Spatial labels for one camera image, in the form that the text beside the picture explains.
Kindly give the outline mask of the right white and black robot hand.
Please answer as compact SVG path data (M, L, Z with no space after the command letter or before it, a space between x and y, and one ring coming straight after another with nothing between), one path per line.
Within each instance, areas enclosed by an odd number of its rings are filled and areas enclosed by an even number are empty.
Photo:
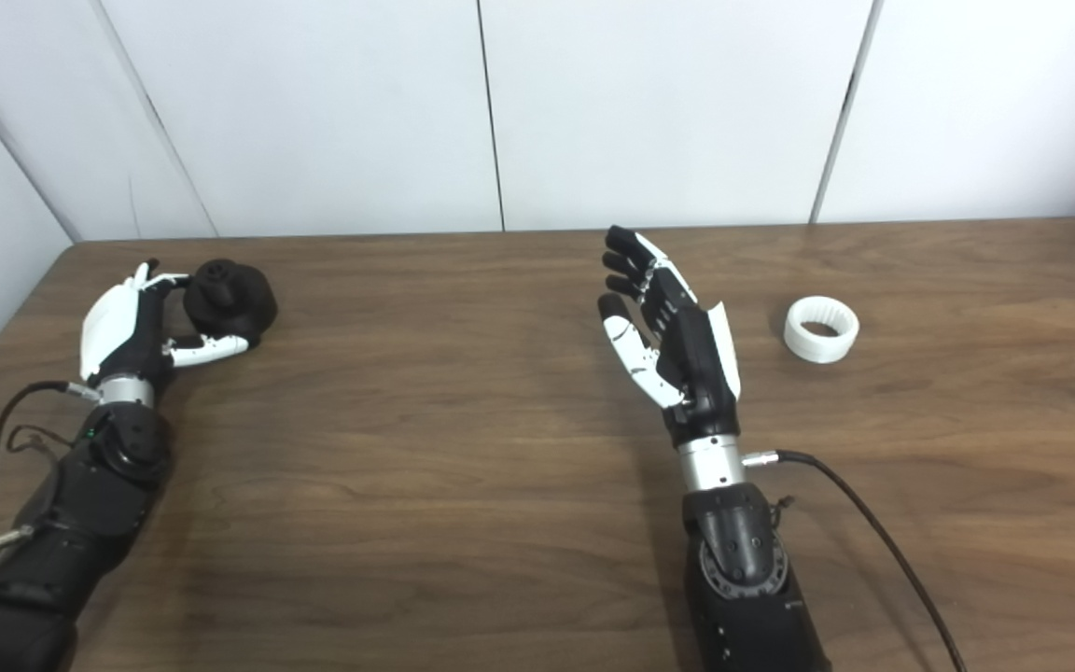
M657 408L674 447L739 437L741 378L722 303L700 305L676 264L649 239L611 226L597 308L611 347Z

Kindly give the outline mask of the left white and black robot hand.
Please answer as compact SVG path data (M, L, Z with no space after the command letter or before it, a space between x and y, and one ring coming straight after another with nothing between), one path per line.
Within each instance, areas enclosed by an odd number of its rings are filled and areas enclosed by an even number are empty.
M94 388L110 380L144 380L154 385L167 371L190 369L255 349L260 337L243 333L164 335L164 302L175 290L188 292L190 273L154 273L158 261L138 264L135 273L101 295L87 312L80 335L80 378Z

